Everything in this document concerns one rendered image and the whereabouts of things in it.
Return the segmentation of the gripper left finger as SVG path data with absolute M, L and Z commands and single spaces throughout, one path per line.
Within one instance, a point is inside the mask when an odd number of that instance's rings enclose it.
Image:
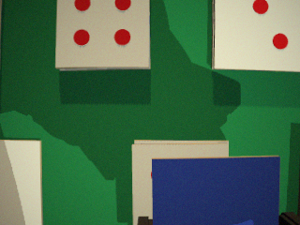
M 153 225 L 153 219 L 149 219 L 149 217 L 138 217 L 138 225 Z

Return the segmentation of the white playing card with black pips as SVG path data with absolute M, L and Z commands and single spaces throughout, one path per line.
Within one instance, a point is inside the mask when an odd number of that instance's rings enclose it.
M 0 225 L 43 225 L 41 141 L 0 140 Z

